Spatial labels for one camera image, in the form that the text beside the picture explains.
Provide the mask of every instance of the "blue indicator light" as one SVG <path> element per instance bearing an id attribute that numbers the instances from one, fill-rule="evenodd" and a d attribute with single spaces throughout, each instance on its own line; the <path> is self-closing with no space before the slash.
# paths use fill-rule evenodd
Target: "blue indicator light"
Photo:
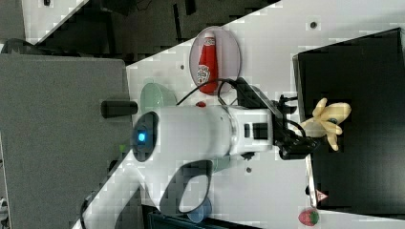
<path id="1" fill-rule="evenodd" d="M 146 134 L 140 133 L 138 134 L 138 141 L 144 142 L 146 140 Z"/>

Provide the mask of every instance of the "blue object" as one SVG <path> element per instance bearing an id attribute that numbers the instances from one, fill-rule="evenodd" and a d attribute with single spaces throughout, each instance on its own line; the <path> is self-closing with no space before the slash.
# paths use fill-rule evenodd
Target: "blue object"
<path id="1" fill-rule="evenodd" d="M 211 212 L 211 201 L 209 201 L 209 198 L 205 198 L 202 205 L 191 211 L 189 214 L 187 214 L 187 216 L 193 222 L 199 223 L 206 219 L 211 214 Z"/>
<path id="2" fill-rule="evenodd" d="M 138 134 L 138 141 L 144 142 L 146 140 L 146 134 L 140 133 Z"/>

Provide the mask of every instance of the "floor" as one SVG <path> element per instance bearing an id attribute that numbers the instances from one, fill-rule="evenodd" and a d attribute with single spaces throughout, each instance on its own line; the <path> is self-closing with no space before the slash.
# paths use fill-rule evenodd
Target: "floor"
<path id="1" fill-rule="evenodd" d="M 277 1 L 93 0 L 39 45 L 131 64 Z"/>

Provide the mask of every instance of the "gray table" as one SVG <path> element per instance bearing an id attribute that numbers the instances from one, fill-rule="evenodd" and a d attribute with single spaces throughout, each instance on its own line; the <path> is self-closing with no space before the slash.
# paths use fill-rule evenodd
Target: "gray table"
<path id="1" fill-rule="evenodd" d="M 122 61 L 0 54 L 0 132 L 11 227 L 70 228 L 106 178 L 131 118 L 99 104 L 128 97 Z"/>

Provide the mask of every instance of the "black handle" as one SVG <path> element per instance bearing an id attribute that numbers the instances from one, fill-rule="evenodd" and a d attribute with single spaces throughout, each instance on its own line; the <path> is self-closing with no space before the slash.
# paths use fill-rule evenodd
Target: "black handle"
<path id="1" fill-rule="evenodd" d="M 134 101 L 103 101 L 101 115 L 104 118 L 134 115 L 138 112 L 138 104 Z"/>

